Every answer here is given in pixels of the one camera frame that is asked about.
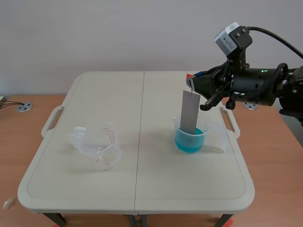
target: metal bracket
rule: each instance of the metal bracket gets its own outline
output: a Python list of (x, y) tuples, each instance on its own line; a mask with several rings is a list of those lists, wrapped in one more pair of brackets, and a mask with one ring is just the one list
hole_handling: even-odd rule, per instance
[(33, 108), (33, 106), (34, 106), (33, 103), (26, 102), (23, 105), (18, 105), (17, 111), (19, 113), (26, 112), (26, 111), (30, 110), (31, 108)]
[(252, 103), (242, 103), (242, 106), (244, 106), (244, 108), (248, 110), (256, 110), (258, 107), (257, 104), (252, 104)]

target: empty measuring cup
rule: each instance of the empty measuring cup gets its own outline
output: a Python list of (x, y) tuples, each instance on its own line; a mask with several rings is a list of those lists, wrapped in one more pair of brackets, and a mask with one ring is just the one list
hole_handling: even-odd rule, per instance
[(69, 138), (73, 146), (100, 169), (115, 166), (121, 158), (117, 131), (110, 123), (96, 123), (86, 128), (75, 127)]
[(174, 117), (174, 121), (175, 143), (180, 150), (194, 153), (207, 144), (208, 149), (225, 151), (227, 143), (226, 129), (219, 123), (198, 118), (195, 134), (189, 134), (180, 129), (180, 117)]

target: cup handle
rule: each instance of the cup handle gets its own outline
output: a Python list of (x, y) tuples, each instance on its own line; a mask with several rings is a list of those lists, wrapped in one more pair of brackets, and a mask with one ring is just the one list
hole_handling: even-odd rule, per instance
[(210, 122), (210, 131), (215, 131), (221, 135), (220, 149), (225, 152), (228, 141), (227, 129), (220, 125), (218, 122)]

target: blue liquid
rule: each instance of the blue liquid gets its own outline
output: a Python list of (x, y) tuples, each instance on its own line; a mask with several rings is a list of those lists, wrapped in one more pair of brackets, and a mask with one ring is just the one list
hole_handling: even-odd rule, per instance
[[(195, 135), (200, 134), (203, 134), (203, 132), (196, 128)], [(177, 130), (175, 136), (175, 143), (180, 150), (185, 151), (187, 153), (195, 153), (203, 146), (204, 136), (186, 135)]]

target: gray metal plate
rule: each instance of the gray metal plate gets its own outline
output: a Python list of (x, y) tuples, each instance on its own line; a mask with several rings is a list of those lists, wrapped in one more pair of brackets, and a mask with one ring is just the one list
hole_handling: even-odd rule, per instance
[(253, 103), (242, 103), (242, 105), (244, 106), (245, 109), (248, 110), (255, 110), (258, 107), (257, 104), (253, 104)]
[(183, 91), (182, 112), (180, 129), (186, 133), (195, 134), (198, 111), (200, 105), (200, 95)]
[(33, 103), (26, 102), (26, 103), (24, 103), (24, 105), (18, 105), (17, 111), (22, 113), (22, 112), (30, 110), (31, 108), (33, 108)]

